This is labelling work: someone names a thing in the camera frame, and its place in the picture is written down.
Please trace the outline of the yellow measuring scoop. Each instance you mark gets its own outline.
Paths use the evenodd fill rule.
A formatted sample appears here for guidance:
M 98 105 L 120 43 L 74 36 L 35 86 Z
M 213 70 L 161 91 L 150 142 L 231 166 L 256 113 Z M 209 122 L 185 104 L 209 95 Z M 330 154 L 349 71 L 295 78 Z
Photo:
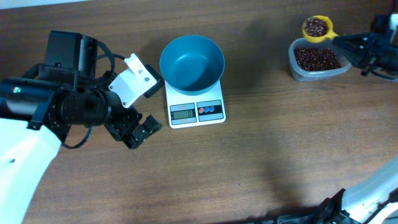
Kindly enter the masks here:
M 329 17 L 327 17 L 327 16 L 312 16 L 312 17 L 317 17 L 319 19 L 323 19 L 324 21 L 326 21 L 327 26 L 328 26 L 328 32 L 325 35 L 321 36 L 321 37 L 311 37 L 311 36 L 307 35 L 305 33 L 305 31 L 304 31 L 304 28 L 303 28 L 304 27 L 304 23 L 307 20 L 306 19 L 305 22 L 302 24 L 302 33 L 303 33 L 303 36 L 305 37 L 305 39 L 307 41 L 312 42 L 312 43 L 320 43 L 320 42 L 323 42 L 325 40 L 333 40 L 335 37 L 338 37 L 338 34 L 336 34 L 333 31 L 333 23 L 332 23 L 332 21 L 330 20 Z

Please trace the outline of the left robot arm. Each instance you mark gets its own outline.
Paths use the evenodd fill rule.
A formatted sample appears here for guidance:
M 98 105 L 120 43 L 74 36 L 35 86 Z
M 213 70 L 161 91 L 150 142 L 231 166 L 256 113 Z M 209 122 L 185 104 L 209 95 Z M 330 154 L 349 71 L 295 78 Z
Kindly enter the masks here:
M 134 102 L 151 97 L 164 81 L 136 55 L 122 73 L 96 77 L 98 51 L 118 58 L 103 43 L 76 32 L 51 31 L 44 63 L 1 82 L 1 222 L 21 223 L 34 192 L 73 125 L 104 126 L 115 141 L 139 147 L 162 126 L 143 117 Z

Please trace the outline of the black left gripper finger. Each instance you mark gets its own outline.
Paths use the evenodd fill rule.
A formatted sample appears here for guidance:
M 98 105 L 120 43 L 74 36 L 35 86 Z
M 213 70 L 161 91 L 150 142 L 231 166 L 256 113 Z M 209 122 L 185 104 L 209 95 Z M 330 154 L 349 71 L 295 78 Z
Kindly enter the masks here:
M 123 143 L 129 149 L 137 149 L 146 140 L 146 133 L 132 133 L 123 138 Z
M 146 120 L 140 124 L 132 133 L 135 140 L 145 140 L 149 136 L 159 131 L 163 125 L 158 122 L 152 115 L 149 115 Z

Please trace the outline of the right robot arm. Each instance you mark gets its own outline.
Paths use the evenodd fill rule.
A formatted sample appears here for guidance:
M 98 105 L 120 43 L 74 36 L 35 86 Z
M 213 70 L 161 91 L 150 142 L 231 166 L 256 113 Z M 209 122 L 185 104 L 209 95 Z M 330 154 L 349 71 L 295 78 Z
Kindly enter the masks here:
M 361 69 L 361 74 L 372 74 L 384 80 L 397 81 L 397 13 L 391 11 L 373 20 L 365 34 L 338 35 L 326 16 L 327 32 L 323 36 L 304 37 L 313 43 L 330 39 L 332 44 Z M 310 215 L 310 223 L 382 223 L 397 210 L 397 159 L 393 158 L 370 178 L 341 189 L 332 198 L 326 198 Z

